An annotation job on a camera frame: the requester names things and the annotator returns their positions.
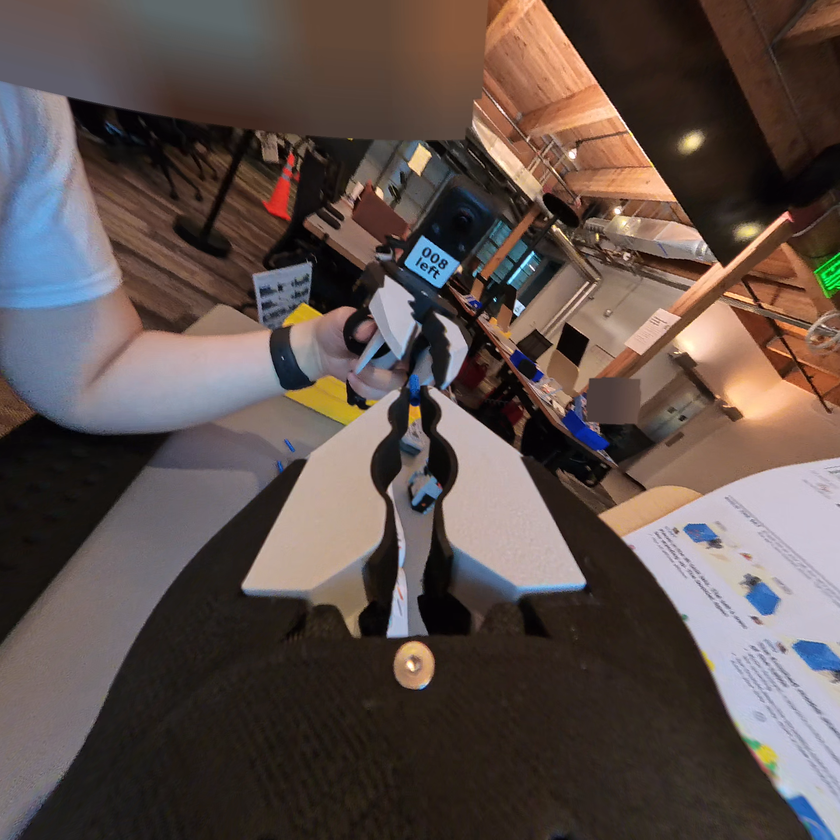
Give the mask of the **black smartwatch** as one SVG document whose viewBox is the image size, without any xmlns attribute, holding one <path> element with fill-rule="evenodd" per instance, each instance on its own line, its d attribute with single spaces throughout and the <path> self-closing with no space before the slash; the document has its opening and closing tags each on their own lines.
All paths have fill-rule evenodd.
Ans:
<svg viewBox="0 0 840 840">
<path fill-rule="evenodd" d="M 279 327 L 269 336 L 269 357 L 283 392 L 308 389 L 314 381 L 300 367 L 291 347 L 291 327 Z"/>
</svg>

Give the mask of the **white laminated instruction sheet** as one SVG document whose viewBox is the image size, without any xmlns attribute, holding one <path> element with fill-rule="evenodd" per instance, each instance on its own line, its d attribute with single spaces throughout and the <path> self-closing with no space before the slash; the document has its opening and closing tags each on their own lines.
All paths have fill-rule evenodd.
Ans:
<svg viewBox="0 0 840 840">
<path fill-rule="evenodd" d="M 839 461 L 769 469 L 629 533 L 811 838 L 839 838 Z"/>
</svg>

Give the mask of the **yellow storage bin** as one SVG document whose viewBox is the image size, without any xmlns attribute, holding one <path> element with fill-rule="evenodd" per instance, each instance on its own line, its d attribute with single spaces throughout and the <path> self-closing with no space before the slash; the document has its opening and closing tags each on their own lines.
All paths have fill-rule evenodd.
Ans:
<svg viewBox="0 0 840 840">
<path fill-rule="evenodd" d="M 319 317 L 319 312 L 308 304 L 302 303 L 287 316 L 283 326 L 290 327 Z M 346 384 L 330 375 L 324 376 L 309 388 L 287 392 L 286 397 L 343 426 L 350 424 L 364 413 L 362 409 L 348 402 Z"/>
</svg>

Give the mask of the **black stanchion post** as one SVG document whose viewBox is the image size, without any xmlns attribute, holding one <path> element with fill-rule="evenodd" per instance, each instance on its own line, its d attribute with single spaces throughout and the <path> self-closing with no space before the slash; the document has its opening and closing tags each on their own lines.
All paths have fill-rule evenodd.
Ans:
<svg viewBox="0 0 840 840">
<path fill-rule="evenodd" d="M 224 205 L 228 192 L 235 180 L 238 168 L 245 157 L 256 131 L 243 129 L 238 137 L 227 170 L 217 189 L 213 203 L 205 219 L 198 220 L 188 215 L 178 215 L 172 223 L 173 232 L 189 246 L 217 259 L 229 256 L 232 245 L 227 237 L 215 228 L 217 217 Z"/>
</svg>

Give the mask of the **white printed floor sign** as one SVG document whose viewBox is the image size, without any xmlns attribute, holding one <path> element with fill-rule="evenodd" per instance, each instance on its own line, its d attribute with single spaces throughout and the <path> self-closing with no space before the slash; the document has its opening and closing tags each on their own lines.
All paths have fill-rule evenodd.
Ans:
<svg viewBox="0 0 840 840">
<path fill-rule="evenodd" d="M 277 329 L 297 307 L 308 303 L 312 270 L 313 264 L 307 260 L 255 273 L 252 280 L 259 323 L 268 329 Z"/>
</svg>

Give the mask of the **white t-shirt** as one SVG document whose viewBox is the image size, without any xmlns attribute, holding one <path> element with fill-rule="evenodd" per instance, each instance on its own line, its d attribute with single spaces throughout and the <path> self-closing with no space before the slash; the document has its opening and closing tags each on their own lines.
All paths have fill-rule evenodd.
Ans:
<svg viewBox="0 0 840 840">
<path fill-rule="evenodd" d="M 2 82 L 1 307 L 61 308 L 121 283 L 68 99 Z"/>
</svg>

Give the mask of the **wooden side table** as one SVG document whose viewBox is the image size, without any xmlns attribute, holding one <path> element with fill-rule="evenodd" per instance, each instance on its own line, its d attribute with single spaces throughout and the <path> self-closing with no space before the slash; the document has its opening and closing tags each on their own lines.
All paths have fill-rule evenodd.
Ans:
<svg viewBox="0 0 840 840">
<path fill-rule="evenodd" d="M 682 486 L 658 486 L 645 490 L 598 515 L 619 537 L 626 537 L 701 498 L 699 492 Z"/>
</svg>

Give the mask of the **orange traffic cone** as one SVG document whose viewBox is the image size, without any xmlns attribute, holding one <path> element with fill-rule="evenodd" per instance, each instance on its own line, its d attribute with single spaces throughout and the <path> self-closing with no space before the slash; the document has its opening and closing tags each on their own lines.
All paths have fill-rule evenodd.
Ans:
<svg viewBox="0 0 840 840">
<path fill-rule="evenodd" d="M 264 208 L 269 215 L 287 223 L 291 220 L 290 207 L 293 206 L 293 202 L 291 201 L 291 187 L 296 181 L 295 161 L 296 157 L 294 153 L 290 152 L 283 164 L 280 178 L 270 198 L 263 202 Z"/>
</svg>

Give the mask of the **person's left hand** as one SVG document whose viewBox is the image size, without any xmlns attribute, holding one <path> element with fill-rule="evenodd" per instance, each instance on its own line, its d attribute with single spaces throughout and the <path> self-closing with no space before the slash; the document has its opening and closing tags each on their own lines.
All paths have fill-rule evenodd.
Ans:
<svg viewBox="0 0 840 840">
<path fill-rule="evenodd" d="M 378 401 L 387 393 L 401 389 L 407 382 L 406 366 L 397 363 L 391 370 L 367 364 L 361 373 L 355 368 L 357 354 L 348 350 L 343 328 L 356 310 L 336 308 L 318 318 L 294 324 L 290 328 L 290 347 L 301 371 L 316 382 L 326 375 L 350 385 L 366 401 Z"/>
</svg>

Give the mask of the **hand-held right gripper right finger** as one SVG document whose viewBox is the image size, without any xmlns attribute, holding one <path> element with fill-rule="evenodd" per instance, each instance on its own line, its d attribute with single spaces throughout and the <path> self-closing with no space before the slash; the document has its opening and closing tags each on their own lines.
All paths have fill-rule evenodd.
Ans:
<svg viewBox="0 0 840 840">
<path fill-rule="evenodd" d="M 439 390 L 420 395 L 439 485 L 418 610 L 427 634 L 468 635 L 498 604 L 582 592 L 586 581 L 532 475 L 539 463 Z"/>
</svg>

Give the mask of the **white paper notice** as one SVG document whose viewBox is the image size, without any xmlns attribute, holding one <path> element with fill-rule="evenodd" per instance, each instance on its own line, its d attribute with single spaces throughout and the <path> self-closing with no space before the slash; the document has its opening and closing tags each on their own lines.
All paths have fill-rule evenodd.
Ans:
<svg viewBox="0 0 840 840">
<path fill-rule="evenodd" d="M 679 315 L 665 309 L 657 309 L 645 323 L 639 327 L 626 341 L 624 346 L 642 355 L 648 352 L 660 341 L 679 321 Z"/>
</svg>

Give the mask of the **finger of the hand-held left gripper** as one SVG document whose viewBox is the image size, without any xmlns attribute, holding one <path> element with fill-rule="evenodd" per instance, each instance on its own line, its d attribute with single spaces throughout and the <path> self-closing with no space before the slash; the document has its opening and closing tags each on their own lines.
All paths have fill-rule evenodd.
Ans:
<svg viewBox="0 0 840 840">
<path fill-rule="evenodd" d="M 456 320 L 429 312 L 413 345 L 413 375 L 419 387 L 445 390 L 460 372 L 469 349 L 469 336 Z"/>
<path fill-rule="evenodd" d="M 380 345 L 373 351 L 371 365 L 381 370 L 391 369 L 410 353 L 419 333 L 412 292 L 389 275 L 373 295 L 369 310 L 377 327 Z"/>
</svg>

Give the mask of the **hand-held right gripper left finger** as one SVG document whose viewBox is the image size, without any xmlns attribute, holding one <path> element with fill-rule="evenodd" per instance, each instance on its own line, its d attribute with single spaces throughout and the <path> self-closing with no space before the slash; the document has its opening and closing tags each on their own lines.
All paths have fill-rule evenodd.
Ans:
<svg viewBox="0 0 840 840">
<path fill-rule="evenodd" d="M 339 609 L 352 633 L 386 636 L 397 574 L 388 488 L 402 467 L 410 393 L 388 395 L 317 448 L 241 586 L 249 596 Z"/>
</svg>

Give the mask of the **person's left forearm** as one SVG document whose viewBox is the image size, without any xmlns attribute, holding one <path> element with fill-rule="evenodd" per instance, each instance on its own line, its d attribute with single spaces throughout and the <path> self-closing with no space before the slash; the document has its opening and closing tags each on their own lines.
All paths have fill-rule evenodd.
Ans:
<svg viewBox="0 0 840 840">
<path fill-rule="evenodd" d="M 267 331 L 146 331 L 118 289 L 59 308 L 2 309 L 2 373 L 38 414 L 91 434 L 156 434 L 283 393 Z"/>
</svg>

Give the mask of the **wooden post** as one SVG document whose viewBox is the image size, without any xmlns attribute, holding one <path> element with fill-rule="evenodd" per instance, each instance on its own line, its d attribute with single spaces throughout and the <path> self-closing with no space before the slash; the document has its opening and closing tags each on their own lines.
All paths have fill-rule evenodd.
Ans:
<svg viewBox="0 0 840 840">
<path fill-rule="evenodd" d="M 655 340 L 643 342 L 644 351 L 625 346 L 595 378 L 632 378 L 733 285 L 745 279 L 762 261 L 785 245 L 796 232 L 795 216 L 787 211 L 772 222 L 728 264 L 709 268 L 669 309 L 670 322 Z"/>
</svg>

